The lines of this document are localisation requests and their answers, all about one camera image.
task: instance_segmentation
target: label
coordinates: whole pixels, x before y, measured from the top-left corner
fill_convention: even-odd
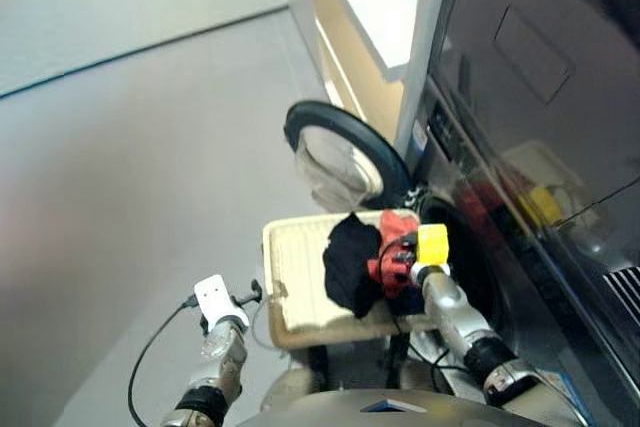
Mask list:
[[[411,133],[411,138],[416,143],[418,148],[420,150],[424,150],[424,148],[427,146],[427,141],[429,140],[429,138],[427,137],[427,133],[425,132],[424,128],[417,120],[413,122],[413,129],[411,129]]]

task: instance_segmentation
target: washing machine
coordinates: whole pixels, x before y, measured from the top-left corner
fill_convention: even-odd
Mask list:
[[[441,0],[405,146],[323,102],[284,127],[327,210],[447,224],[472,305],[595,425],[640,423],[638,1]]]

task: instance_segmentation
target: beige basket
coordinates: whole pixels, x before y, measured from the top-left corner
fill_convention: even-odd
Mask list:
[[[396,210],[402,217],[417,216]],[[365,224],[379,226],[381,211],[361,212]],[[271,222],[263,229],[264,271],[271,340],[283,349],[367,340],[397,333],[385,302],[356,319],[326,295],[322,253],[333,229],[348,214],[317,215]],[[398,318],[403,332],[432,330],[426,315]]]

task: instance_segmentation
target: black wire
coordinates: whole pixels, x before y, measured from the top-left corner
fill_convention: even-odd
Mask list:
[[[398,330],[399,334],[402,334],[402,329],[400,329],[400,324],[398,324],[398,319],[392,315],[391,316],[391,320],[393,321],[393,325],[396,326],[396,329]],[[416,356],[418,356],[418,358],[424,362],[425,364],[427,364],[430,368],[431,371],[431,382],[432,384],[435,382],[434,380],[434,374],[435,374],[435,370],[457,370],[458,372],[464,372],[465,374],[469,374],[469,369],[466,369],[465,367],[461,367],[459,365],[438,365],[438,363],[449,353],[449,349],[447,349],[444,353],[444,355],[441,355],[440,357],[438,357],[438,359],[436,359],[435,362],[431,362],[430,360],[428,360],[424,355],[422,355],[420,353],[420,351],[411,343],[409,342],[409,348],[413,351],[414,354],[416,354]]]
[[[391,247],[397,244],[402,244],[403,240],[404,240],[403,237],[398,237],[397,239],[393,239],[391,242],[389,242],[387,245],[384,246],[384,249],[382,249],[382,252],[380,252],[380,255],[378,256],[378,269],[377,269],[378,279],[380,280],[380,284],[382,285],[383,289],[384,289],[384,282],[382,281],[382,259],[384,258],[385,254],[389,251]]]
[[[175,319],[175,317],[180,312],[182,312],[187,307],[192,307],[192,306],[193,305],[190,303],[189,300],[180,304],[180,306],[175,310],[175,312],[173,312],[173,314],[171,314],[167,318],[167,320],[164,321],[164,323],[160,326],[160,328],[156,330],[155,334],[153,334],[151,338],[147,341],[146,345],[144,346],[144,348],[140,352],[140,355],[138,356],[138,360],[136,360],[136,363],[133,365],[133,370],[131,371],[131,377],[129,377],[129,389],[127,391],[127,405],[129,406],[129,413],[131,414],[131,417],[133,418],[135,423],[138,425],[138,427],[148,427],[147,424],[145,424],[144,421],[140,418],[140,416],[136,412],[135,406],[133,405],[133,382],[136,379],[136,374],[138,373],[138,368],[140,367],[140,363],[142,362],[142,359],[147,353],[147,350],[149,350],[149,347],[151,347],[153,342],[156,340],[158,335],[160,335],[160,333],[164,330],[164,328],[167,325],[169,325],[169,323],[173,319]]]
[[[440,387],[438,387],[438,383],[436,382],[436,369],[438,368],[442,369],[442,367],[440,367],[438,364],[442,359],[444,359],[447,356],[448,353],[449,353],[449,349],[445,349],[445,351],[438,356],[435,362],[431,364],[431,368],[429,369],[429,374],[431,377],[431,387],[433,387],[434,392],[442,393],[442,391],[440,390]]]

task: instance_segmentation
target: laundry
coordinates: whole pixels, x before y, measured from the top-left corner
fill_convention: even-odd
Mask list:
[[[414,218],[400,217],[391,210],[382,213],[380,231],[349,214],[331,231],[323,254],[327,296],[356,318],[364,317],[383,298],[393,315],[422,313],[422,294],[412,284],[407,265],[393,261],[402,247],[388,247],[378,266],[378,256],[389,242],[417,229]]]
[[[378,229],[363,224],[351,213],[333,228],[322,255],[327,296],[351,310],[356,318],[367,315],[382,298],[380,284],[369,276],[366,267],[367,260],[378,255],[380,240]]]
[[[392,210],[385,210],[380,216],[382,244],[379,255],[384,255],[382,259],[376,255],[367,261],[367,270],[372,280],[382,284],[384,296],[388,299],[395,299],[406,286],[411,285],[407,265],[393,259],[404,249],[400,245],[390,244],[405,234],[417,231],[418,227],[413,217],[400,217]]]

